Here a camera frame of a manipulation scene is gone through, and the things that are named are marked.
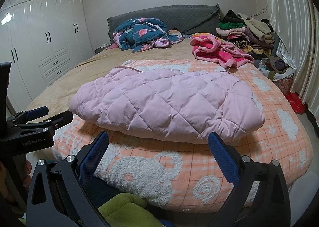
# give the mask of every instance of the person's hand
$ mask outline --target person's hand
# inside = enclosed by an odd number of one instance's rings
[[[25,179],[22,180],[23,186],[24,187],[29,187],[31,184],[31,176],[29,175],[32,170],[31,163],[26,160],[26,164],[24,167],[26,177]],[[7,200],[9,203],[14,203],[15,199],[14,197],[10,194],[7,184],[5,183],[5,178],[7,177],[7,170],[4,167],[3,163],[0,161],[0,192],[2,193],[2,196]]]

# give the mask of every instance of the pink down jacket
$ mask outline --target pink down jacket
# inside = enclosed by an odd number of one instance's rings
[[[116,67],[84,84],[69,110],[102,128],[140,138],[206,144],[213,131],[229,142],[264,124],[252,96],[251,88],[227,71]]]

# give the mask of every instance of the satin curtain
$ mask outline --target satin curtain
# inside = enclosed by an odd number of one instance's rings
[[[277,55],[295,69],[291,92],[319,124],[319,13],[312,0],[268,0],[270,24],[281,39]]]

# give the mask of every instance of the green sweater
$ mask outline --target green sweater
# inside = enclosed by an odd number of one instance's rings
[[[242,23],[232,23],[232,22],[220,22],[220,28],[223,30],[230,30],[244,27]]]

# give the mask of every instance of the flamingo print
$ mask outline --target flamingo print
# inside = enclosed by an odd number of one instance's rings
[[[142,21],[144,21],[144,20],[146,20],[146,19],[148,19],[148,18],[136,19],[136,20],[134,20],[133,22],[137,22],[137,21],[142,22]]]
[[[148,29],[141,29],[141,30],[139,30],[138,32],[136,32],[136,33],[138,33],[138,37],[139,38],[141,38],[144,34],[146,34],[148,31],[157,31],[157,30],[148,30]]]

